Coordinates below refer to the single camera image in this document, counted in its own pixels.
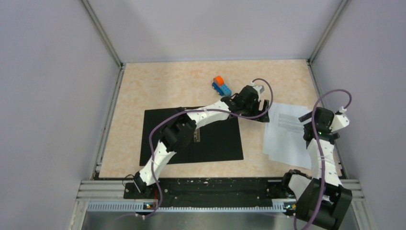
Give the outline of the white printed paper sheets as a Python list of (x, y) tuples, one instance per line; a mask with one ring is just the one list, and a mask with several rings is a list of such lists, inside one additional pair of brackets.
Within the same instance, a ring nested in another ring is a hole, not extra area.
[(305, 106), (273, 103), (270, 122), (265, 125), (263, 153), (269, 160), (311, 169), (311, 159), (303, 139), (304, 124), (299, 117), (309, 113)]

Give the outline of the teal and black folder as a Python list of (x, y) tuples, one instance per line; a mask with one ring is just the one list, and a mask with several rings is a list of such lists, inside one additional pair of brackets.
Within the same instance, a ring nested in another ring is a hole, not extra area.
[[(145, 166), (151, 157), (148, 137), (160, 122), (177, 113), (176, 108), (145, 110), (139, 165)], [(243, 149), (236, 117), (205, 125), (194, 133), (194, 140), (176, 153), (169, 164), (243, 160)]]

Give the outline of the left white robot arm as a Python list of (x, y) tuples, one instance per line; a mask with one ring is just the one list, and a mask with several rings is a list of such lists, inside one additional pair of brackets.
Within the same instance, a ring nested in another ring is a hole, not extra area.
[(135, 173), (135, 192), (142, 198), (153, 194), (154, 184), (170, 159), (184, 150), (194, 137), (195, 130), (230, 117), (241, 117), (258, 122), (269, 122), (269, 109), (273, 99), (261, 99), (264, 86), (251, 83), (234, 96), (194, 109), (180, 107), (177, 113), (160, 122), (149, 134), (151, 157)]

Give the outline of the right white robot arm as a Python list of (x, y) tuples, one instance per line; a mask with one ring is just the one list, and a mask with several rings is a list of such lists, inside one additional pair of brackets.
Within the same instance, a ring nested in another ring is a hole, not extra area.
[(339, 229), (352, 201), (352, 192), (344, 188), (334, 160), (338, 130), (350, 123), (345, 107), (332, 112), (317, 107), (298, 120), (304, 125), (303, 139), (311, 159), (312, 176), (289, 170), (283, 177), (281, 192), (296, 198), (295, 217), (326, 230)]

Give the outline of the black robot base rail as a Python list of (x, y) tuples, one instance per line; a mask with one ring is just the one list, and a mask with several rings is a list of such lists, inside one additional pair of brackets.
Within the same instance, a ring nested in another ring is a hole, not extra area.
[(280, 177), (161, 178), (142, 193), (126, 183), (124, 199), (152, 200), (160, 208), (271, 207), (277, 199), (295, 199)]

